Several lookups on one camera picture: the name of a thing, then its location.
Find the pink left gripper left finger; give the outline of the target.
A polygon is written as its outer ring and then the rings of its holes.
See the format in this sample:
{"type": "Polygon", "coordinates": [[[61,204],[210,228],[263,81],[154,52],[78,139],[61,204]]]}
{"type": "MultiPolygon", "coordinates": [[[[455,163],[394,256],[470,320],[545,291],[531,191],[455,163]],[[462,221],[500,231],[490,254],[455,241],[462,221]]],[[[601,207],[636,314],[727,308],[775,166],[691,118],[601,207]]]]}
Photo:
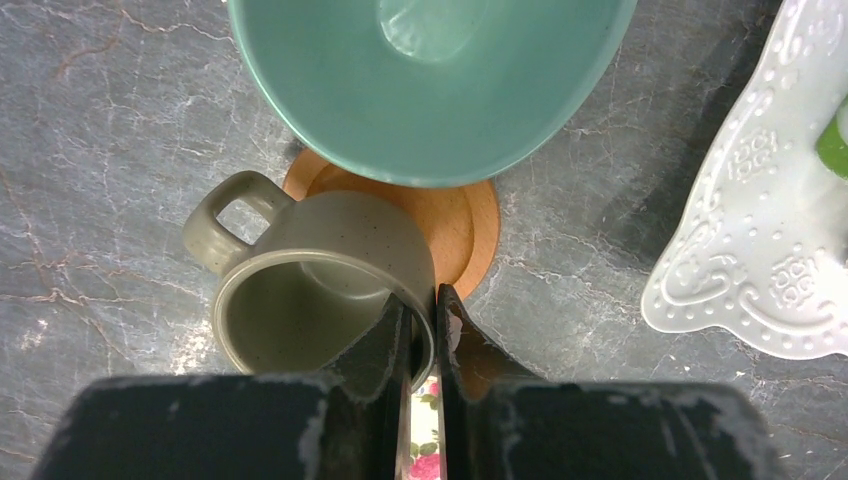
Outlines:
{"type": "Polygon", "coordinates": [[[377,321],[307,373],[126,376],[81,391],[36,479],[401,479],[412,311],[377,321]]]}

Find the pink left gripper right finger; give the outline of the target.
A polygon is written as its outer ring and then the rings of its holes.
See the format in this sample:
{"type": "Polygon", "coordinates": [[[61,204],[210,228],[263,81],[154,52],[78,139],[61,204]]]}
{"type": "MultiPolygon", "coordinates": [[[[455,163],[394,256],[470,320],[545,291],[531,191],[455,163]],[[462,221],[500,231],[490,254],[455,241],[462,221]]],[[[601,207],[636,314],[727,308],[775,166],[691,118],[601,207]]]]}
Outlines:
{"type": "Polygon", "coordinates": [[[438,289],[446,479],[781,479],[759,412],[698,382],[553,382],[512,359],[438,289]]]}

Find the olive brown cup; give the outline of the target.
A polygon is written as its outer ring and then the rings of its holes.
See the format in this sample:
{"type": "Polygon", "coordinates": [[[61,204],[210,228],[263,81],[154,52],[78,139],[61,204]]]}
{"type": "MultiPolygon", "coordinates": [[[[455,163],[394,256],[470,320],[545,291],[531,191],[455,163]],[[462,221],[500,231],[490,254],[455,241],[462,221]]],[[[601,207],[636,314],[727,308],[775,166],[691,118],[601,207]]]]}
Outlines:
{"type": "Polygon", "coordinates": [[[344,190],[295,200],[242,171],[194,209],[183,241],[220,279],[212,331],[239,370],[318,369],[396,296],[412,312],[412,383],[429,376],[434,261],[423,232],[388,201],[344,190]]]}

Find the orange round coaster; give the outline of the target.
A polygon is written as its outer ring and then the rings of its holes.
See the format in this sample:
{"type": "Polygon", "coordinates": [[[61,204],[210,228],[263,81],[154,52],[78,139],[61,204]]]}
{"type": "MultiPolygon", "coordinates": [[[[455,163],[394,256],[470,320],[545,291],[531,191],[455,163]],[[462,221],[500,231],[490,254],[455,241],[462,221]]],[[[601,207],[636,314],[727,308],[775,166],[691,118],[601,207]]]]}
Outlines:
{"type": "Polygon", "coordinates": [[[329,191],[356,191],[401,208],[427,240],[436,283],[452,285],[462,300],[481,284],[498,248],[501,215],[490,180],[435,189],[392,185],[343,170],[305,149],[288,169],[282,189],[296,200],[329,191]]]}

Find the mint green cup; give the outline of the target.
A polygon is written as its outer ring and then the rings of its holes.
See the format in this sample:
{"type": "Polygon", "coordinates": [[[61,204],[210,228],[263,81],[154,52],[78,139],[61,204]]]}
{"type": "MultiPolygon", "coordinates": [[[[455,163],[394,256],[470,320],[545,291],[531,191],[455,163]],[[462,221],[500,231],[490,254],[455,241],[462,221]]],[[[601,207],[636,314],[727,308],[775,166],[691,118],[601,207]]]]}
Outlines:
{"type": "Polygon", "coordinates": [[[390,184],[491,178],[557,134],[632,1],[231,1],[238,49],[294,135],[390,184]]]}

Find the green toy cake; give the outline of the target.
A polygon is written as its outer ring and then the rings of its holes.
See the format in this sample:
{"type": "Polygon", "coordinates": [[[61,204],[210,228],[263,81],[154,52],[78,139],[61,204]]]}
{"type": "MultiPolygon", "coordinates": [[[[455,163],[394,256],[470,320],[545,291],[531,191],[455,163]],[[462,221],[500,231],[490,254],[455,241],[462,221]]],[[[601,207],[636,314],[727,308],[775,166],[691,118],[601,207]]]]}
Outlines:
{"type": "Polygon", "coordinates": [[[821,163],[832,173],[847,180],[847,99],[844,99],[816,142],[821,163]]]}

